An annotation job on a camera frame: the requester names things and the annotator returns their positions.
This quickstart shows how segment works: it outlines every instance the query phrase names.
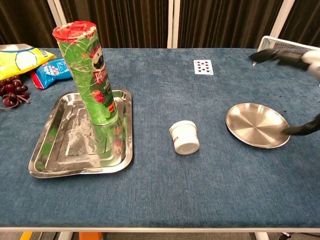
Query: white container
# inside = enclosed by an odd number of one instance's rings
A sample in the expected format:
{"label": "white container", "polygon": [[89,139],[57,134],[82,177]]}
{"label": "white container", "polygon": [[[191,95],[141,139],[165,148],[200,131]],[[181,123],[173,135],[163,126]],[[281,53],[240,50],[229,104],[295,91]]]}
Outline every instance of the white container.
{"label": "white container", "polygon": [[192,121],[178,121],[170,127],[174,149],[180,155],[196,152],[199,147],[197,127]]}

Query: dark curtain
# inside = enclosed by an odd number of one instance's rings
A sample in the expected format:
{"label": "dark curtain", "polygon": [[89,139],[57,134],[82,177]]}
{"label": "dark curtain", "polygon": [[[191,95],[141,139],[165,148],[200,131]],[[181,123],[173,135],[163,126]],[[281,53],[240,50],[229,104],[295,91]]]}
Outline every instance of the dark curtain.
{"label": "dark curtain", "polygon": [[55,26],[46,0],[0,0],[0,45],[57,48]]}
{"label": "dark curtain", "polygon": [[257,48],[283,0],[181,0],[179,48]]}
{"label": "dark curtain", "polygon": [[104,48],[166,48],[169,0],[60,0],[68,22],[97,25]]}
{"label": "dark curtain", "polygon": [[295,0],[279,38],[320,47],[320,1]]}

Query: wire basket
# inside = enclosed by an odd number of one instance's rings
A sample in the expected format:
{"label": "wire basket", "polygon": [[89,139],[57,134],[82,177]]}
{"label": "wire basket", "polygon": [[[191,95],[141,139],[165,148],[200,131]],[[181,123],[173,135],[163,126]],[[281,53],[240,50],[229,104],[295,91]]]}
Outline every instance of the wire basket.
{"label": "wire basket", "polygon": [[293,41],[287,41],[279,38],[275,38],[272,36],[264,36],[261,39],[258,52],[264,49],[276,49],[276,50],[282,50],[282,51],[290,51],[297,54],[305,54],[306,52],[310,50],[317,50],[320,51],[319,47],[315,46],[308,46],[304,44],[300,44]]}

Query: stainless steel tray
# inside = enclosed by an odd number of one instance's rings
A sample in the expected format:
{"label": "stainless steel tray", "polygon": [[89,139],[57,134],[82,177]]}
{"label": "stainless steel tray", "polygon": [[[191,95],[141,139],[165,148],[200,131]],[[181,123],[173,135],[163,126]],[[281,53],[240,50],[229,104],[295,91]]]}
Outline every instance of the stainless steel tray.
{"label": "stainless steel tray", "polygon": [[132,97],[125,89],[112,91],[118,118],[92,125],[78,92],[58,98],[29,162],[36,178],[77,174],[107,174],[124,169],[133,157]]}

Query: round metal plate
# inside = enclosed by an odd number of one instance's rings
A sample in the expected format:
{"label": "round metal plate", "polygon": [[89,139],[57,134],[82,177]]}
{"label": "round metal plate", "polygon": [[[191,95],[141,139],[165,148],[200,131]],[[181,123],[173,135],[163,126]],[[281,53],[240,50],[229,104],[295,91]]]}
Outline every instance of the round metal plate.
{"label": "round metal plate", "polygon": [[230,108],[226,126],[239,140],[258,148],[277,148],[288,142],[282,134],[287,121],[273,109],[256,103],[241,103]]}

